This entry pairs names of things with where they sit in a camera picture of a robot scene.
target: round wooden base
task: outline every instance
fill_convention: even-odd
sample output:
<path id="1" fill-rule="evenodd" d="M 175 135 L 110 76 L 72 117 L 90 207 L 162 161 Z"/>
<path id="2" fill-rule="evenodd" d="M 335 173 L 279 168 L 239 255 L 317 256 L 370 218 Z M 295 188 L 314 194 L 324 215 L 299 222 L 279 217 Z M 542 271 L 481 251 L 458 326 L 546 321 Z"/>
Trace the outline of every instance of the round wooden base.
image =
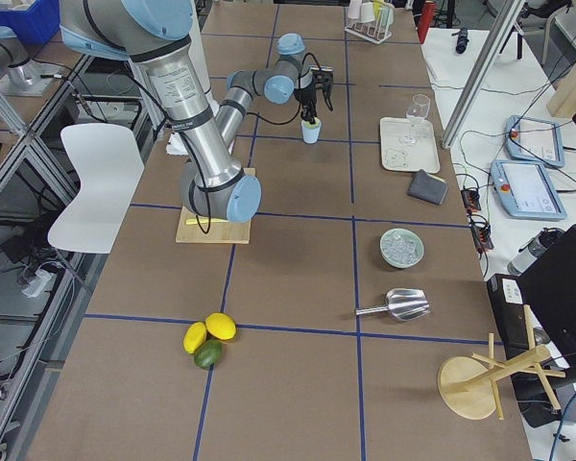
<path id="1" fill-rule="evenodd" d="M 495 411 L 492 387 L 486 381 L 470 390 L 451 390 L 452 384 L 467 381 L 488 370 L 479 361 L 469 357 L 452 357 L 438 372 L 438 389 L 448 407 L 469 420 L 483 420 Z"/>

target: silver ice scoop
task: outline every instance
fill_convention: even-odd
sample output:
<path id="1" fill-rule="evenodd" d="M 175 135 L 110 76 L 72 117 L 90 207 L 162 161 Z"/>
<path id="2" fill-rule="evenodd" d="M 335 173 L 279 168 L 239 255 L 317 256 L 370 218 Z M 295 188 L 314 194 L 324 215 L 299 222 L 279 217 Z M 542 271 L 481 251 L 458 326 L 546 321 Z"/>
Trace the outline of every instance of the silver ice scoop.
<path id="1" fill-rule="evenodd" d="M 386 304 L 375 307 L 359 307 L 355 313 L 356 315 L 364 315 L 384 311 L 388 311 L 395 320 L 407 322 L 428 314 L 431 312 L 431 307 L 422 290 L 395 288 L 386 294 Z"/>

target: black monitor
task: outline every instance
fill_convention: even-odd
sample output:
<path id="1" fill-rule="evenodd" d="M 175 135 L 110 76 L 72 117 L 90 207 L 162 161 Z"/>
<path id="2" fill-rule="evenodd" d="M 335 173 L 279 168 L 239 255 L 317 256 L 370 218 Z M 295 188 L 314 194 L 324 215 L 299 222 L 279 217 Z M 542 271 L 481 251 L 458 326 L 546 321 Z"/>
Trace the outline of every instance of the black monitor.
<path id="1" fill-rule="evenodd" d="M 523 301 L 564 356 L 565 378 L 551 378 L 554 388 L 576 382 L 576 225 L 516 280 Z M 519 400 L 540 396 L 537 382 L 514 380 Z"/>

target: white cup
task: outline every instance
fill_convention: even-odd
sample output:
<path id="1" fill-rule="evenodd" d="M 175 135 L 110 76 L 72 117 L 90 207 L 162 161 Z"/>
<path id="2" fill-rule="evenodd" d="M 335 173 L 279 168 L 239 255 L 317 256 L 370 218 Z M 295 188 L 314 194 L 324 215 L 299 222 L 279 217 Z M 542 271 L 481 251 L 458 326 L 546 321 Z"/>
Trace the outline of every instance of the white cup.
<path id="1" fill-rule="evenodd" d="M 320 128 L 323 127 L 323 122 L 320 118 L 316 117 L 316 123 L 309 123 L 306 120 L 300 121 L 300 128 L 303 133 L 303 141 L 307 144 L 314 144 L 318 141 L 320 135 Z"/>
<path id="2" fill-rule="evenodd" d="M 361 4 L 363 0 L 349 0 L 348 19 L 358 19 L 361 17 Z"/>
<path id="3" fill-rule="evenodd" d="M 375 21 L 375 12 L 373 11 L 373 3 L 365 2 L 361 5 L 361 15 L 358 22 L 366 24 Z"/>

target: wine glass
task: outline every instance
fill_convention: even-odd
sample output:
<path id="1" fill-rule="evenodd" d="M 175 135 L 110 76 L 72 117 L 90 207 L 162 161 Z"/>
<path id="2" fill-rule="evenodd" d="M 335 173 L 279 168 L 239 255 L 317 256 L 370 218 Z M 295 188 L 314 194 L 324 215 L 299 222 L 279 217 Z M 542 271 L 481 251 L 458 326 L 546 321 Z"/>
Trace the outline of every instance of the wine glass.
<path id="1" fill-rule="evenodd" d="M 410 130 L 399 139 L 401 144 L 413 146 L 418 142 L 416 126 L 428 116 L 430 108 L 431 100 L 428 96 L 417 94 L 412 98 L 412 104 L 405 111 L 405 118 L 410 122 Z"/>

